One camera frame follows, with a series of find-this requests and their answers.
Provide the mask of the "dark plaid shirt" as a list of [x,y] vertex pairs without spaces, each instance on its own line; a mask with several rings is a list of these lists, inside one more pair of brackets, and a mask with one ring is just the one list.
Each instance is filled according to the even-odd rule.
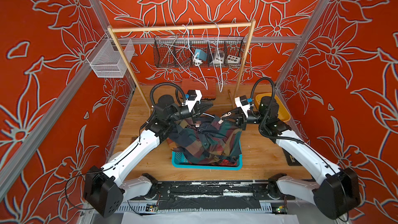
[[192,121],[190,118],[175,124],[166,140],[174,152],[182,152],[189,163],[204,166],[234,167],[239,156],[239,129],[229,121]]

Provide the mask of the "white wire hanger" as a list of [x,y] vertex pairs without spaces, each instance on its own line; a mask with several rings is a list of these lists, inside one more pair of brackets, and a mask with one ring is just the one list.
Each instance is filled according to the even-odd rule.
[[[186,31],[186,33],[187,33],[187,47],[188,47],[188,50],[191,52],[191,54],[192,54],[192,59],[193,59],[194,52],[193,52],[192,49],[191,49],[190,39],[189,39],[190,31],[189,31],[189,29],[187,28],[186,25],[183,24],[182,26],[184,27],[184,29],[185,29],[185,31]],[[205,76],[204,76],[204,74],[203,74],[203,72],[202,72],[200,66],[197,66],[197,67],[199,68],[199,71],[200,71],[200,73],[201,73],[202,79],[196,78],[196,81],[200,82],[200,83],[205,87],[205,89],[208,90],[208,83],[207,83],[207,80],[206,80],[206,78],[205,78]]]

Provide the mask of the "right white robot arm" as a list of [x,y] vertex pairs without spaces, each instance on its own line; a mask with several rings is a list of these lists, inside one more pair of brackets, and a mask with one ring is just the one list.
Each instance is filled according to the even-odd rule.
[[[263,104],[254,110],[254,93],[260,82],[271,85],[271,96],[263,97]],[[245,130],[256,124],[259,133],[288,152],[312,176],[313,181],[294,179],[279,173],[267,180],[266,192],[274,200],[293,196],[315,205],[329,219],[349,222],[349,213],[360,205],[359,179],[350,168],[343,169],[314,150],[284,121],[278,117],[279,104],[276,88],[269,77],[255,82],[250,97],[235,97],[236,108],[223,117],[231,118],[236,126]]]

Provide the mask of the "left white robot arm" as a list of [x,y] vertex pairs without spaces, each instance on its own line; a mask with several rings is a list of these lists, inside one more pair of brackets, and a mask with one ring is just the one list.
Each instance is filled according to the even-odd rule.
[[154,92],[166,83],[155,85],[150,91],[153,112],[140,128],[138,138],[124,151],[102,167],[93,166],[85,174],[83,197],[103,218],[110,217],[123,202],[131,198],[153,195],[157,181],[149,174],[127,181],[126,177],[152,150],[165,141],[177,122],[196,120],[213,103],[202,101],[200,90],[184,92],[174,83],[168,85],[181,96],[169,94],[154,100]]

